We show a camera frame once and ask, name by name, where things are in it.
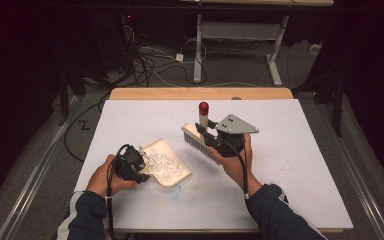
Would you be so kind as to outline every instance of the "gray carpet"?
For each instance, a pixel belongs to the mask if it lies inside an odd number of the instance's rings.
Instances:
[[[300,85],[306,79],[309,70],[315,60],[315,57],[308,54],[309,43],[303,42],[293,47],[282,46],[276,61],[280,76],[286,87],[292,88]],[[158,47],[165,53],[174,56],[176,51]],[[263,42],[254,50],[241,50],[229,54],[227,58],[221,60],[211,60],[211,58],[220,57],[222,53],[213,52],[208,55],[204,62],[207,74],[207,82],[204,86],[216,84],[225,84],[227,82],[236,82],[228,87],[249,87],[246,84],[257,85],[260,87],[272,87],[271,77],[267,71],[267,65],[264,62],[262,53],[270,51],[270,45]],[[158,64],[164,64],[161,58],[153,58]],[[186,66],[187,77],[192,79],[192,66]],[[154,69],[155,72],[162,71],[164,68]],[[110,70],[112,78],[119,75]],[[149,79],[151,87],[166,87],[167,84],[175,86],[192,86],[185,81],[184,70],[182,68],[172,68],[161,73],[159,77],[164,82],[153,75]],[[129,79],[124,84],[133,82]],[[99,100],[108,93],[107,90],[97,87],[94,84],[88,84],[87,94],[77,100],[78,109],[72,109],[73,116],[78,116],[84,110],[99,102]],[[344,112],[342,117],[343,137],[338,138],[332,133],[332,129],[326,122],[326,115],[331,112],[329,105],[316,105],[312,100],[312,93],[302,93],[296,96],[300,99],[301,106],[307,117],[309,125],[313,131],[320,150],[326,160],[329,170],[332,173],[335,183],[341,193],[351,220],[355,226],[354,229],[343,233],[326,234],[329,239],[384,239],[378,237],[378,232],[373,219],[369,218],[367,207],[363,204],[362,196],[358,193],[358,187],[352,181],[352,175],[347,170],[346,161],[344,161],[344,150],[341,149],[341,143],[346,146],[348,157],[351,157],[357,164],[359,173],[368,187],[370,196],[376,202],[379,212],[381,212],[384,221],[384,170],[379,164],[368,145],[364,133],[361,131],[356,119],[353,116],[349,102],[344,98]],[[51,142],[55,133],[59,131],[58,123],[60,121],[60,112],[58,112],[58,101],[55,103],[55,114],[42,126],[42,128],[30,140],[23,153],[17,160],[12,171],[8,175],[5,183],[0,189],[0,230],[7,216],[13,209],[20,193],[31,173],[42,159],[48,144]],[[87,111],[78,120],[75,121],[67,134],[67,145],[74,155],[84,159],[90,142],[92,140],[95,127],[99,120],[100,112],[98,107]],[[16,226],[13,239],[49,239],[65,214],[67,201],[74,189],[77,177],[81,170],[82,163],[71,156],[64,142],[61,139],[51,156],[51,162],[43,181],[37,193],[32,198],[30,206],[25,215],[21,214],[22,219],[19,226]],[[146,234],[136,235],[135,239],[258,239],[255,235],[164,235],[164,234]]]

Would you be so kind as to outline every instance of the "brush bristles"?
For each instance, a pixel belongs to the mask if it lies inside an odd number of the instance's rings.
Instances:
[[[196,131],[196,128],[194,125],[190,123],[186,123],[182,127],[182,131],[185,137],[185,142],[189,143],[192,147],[198,149],[201,153],[203,153],[208,158],[214,160],[211,157],[210,151],[208,151],[207,146],[205,146],[204,140],[201,138],[201,134],[199,134],[198,131]]]

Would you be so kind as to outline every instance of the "white surface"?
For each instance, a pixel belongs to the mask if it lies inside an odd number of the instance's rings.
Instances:
[[[201,101],[114,100],[105,103],[75,191],[109,153],[123,144],[163,138],[192,174],[166,188],[153,178],[113,200],[114,226],[122,230],[255,230],[240,188],[221,166],[183,140],[180,128],[199,121]],[[317,228],[353,225],[297,100],[207,101],[209,119],[233,113],[258,127],[252,134],[253,172],[275,182],[290,204]]]

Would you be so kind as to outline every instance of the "floor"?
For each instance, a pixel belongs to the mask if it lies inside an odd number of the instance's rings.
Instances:
[[[271,43],[255,41],[206,42],[207,56],[203,87],[273,87],[264,54]],[[276,60],[284,87],[294,88],[305,82],[316,59],[302,42],[282,46]],[[174,50],[152,42],[140,49],[141,61],[135,73],[119,83],[127,87],[194,87],[193,66],[173,63]],[[192,51],[183,49],[184,62],[193,61]],[[149,70],[148,76],[144,67]],[[123,75],[109,70],[110,80]],[[95,127],[101,101],[109,90],[85,80],[85,96],[70,98],[70,115],[60,126],[58,99],[55,113],[31,138],[0,189],[0,239],[49,239],[61,223],[67,201],[74,189]],[[384,171],[365,140],[344,96],[343,137],[336,137],[330,126],[330,105],[316,105],[313,93],[300,93],[301,106],[329,170],[343,197],[354,229],[327,233],[329,239],[384,239]],[[258,235],[150,234],[135,239],[258,239]]]

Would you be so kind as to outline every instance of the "dark background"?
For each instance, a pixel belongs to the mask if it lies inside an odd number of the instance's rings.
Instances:
[[[359,7],[371,2],[348,0],[335,5]],[[324,40],[307,82],[317,82],[339,66],[345,93],[384,166],[384,1],[374,3],[363,15],[292,16],[284,42]],[[34,0],[0,1],[0,185],[30,137],[54,111],[51,102],[59,91],[62,69],[75,64],[105,77],[107,69],[124,64],[126,60],[117,57],[123,47],[113,31],[115,16],[54,12]],[[196,17],[180,13],[133,16],[140,30],[174,47],[195,31],[195,20],[189,19]],[[69,76],[68,81],[74,84],[80,76]],[[338,76],[331,74],[309,90],[333,91]]]

